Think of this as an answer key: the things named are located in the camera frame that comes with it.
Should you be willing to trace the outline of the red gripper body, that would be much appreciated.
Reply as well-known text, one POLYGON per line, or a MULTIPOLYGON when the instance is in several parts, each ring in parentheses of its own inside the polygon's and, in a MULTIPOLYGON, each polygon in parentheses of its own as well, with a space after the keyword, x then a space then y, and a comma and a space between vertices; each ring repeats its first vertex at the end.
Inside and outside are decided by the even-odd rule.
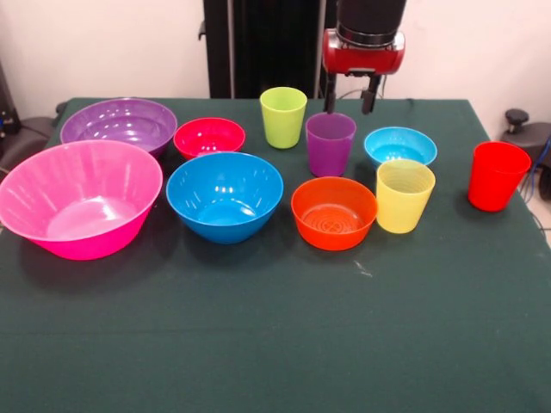
POLYGON ((326 29, 322 41, 322 62, 327 73, 345 76, 391 75, 401 67, 406 52, 406 37, 398 32, 393 42, 382 48, 352 46, 326 29))

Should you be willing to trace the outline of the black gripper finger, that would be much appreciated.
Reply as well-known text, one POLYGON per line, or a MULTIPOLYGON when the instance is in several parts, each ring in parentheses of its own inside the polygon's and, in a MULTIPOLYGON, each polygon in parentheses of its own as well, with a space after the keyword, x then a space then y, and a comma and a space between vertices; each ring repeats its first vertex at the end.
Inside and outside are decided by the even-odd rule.
POLYGON ((361 93, 363 114, 370 114, 373 112, 380 83, 381 83, 380 75, 369 76, 368 87, 364 89, 361 93))
POLYGON ((336 88, 337 75, 335 73, 326 73, 325 82, 325 112, 332 114, 335 107, 335 88, 336 88))

